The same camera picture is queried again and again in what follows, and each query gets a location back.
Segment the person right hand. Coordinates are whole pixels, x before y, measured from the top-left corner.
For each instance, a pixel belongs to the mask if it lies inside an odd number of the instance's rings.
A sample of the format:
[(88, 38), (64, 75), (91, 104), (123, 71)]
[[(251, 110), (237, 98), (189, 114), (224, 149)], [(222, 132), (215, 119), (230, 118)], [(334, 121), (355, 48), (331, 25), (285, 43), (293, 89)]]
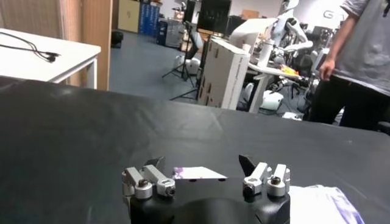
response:
[(330, 76), (335, 68), (335, 60), (332, 58), (326, 58), (319, 68), (319, 75), (321, 80), (329, 81)]

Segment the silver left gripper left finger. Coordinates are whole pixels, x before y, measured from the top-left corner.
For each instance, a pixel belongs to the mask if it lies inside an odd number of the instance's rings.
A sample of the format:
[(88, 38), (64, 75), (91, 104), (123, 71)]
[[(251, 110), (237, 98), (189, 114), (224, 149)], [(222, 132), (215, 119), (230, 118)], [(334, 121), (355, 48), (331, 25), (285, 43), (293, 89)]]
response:
[(161, 156), (147, 160), (140, 170), (136, 167), (125, 168), (121, 172), (123, 197), (127, 200), (132, 196), (138, 200), (147, 200), (153, 196), (154, 190), (162, 197), (173, 197), (176, 182), (158, 169), (164, 165), (165, 157)]

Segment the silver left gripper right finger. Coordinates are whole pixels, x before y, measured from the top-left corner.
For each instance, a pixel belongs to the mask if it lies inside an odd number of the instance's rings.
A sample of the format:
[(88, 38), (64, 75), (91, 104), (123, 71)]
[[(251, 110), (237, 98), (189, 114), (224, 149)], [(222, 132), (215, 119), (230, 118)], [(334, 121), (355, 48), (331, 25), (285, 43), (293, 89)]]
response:
[(284, 197), (289, 193), (291, 171), (287, 165), (278, 164), (275, 169), (264, 162), (255, 165), (245, 155), (239, 155), (238, 160), (245, 175), (244, 196), (253, 197), (265, 192), (271, 197)]

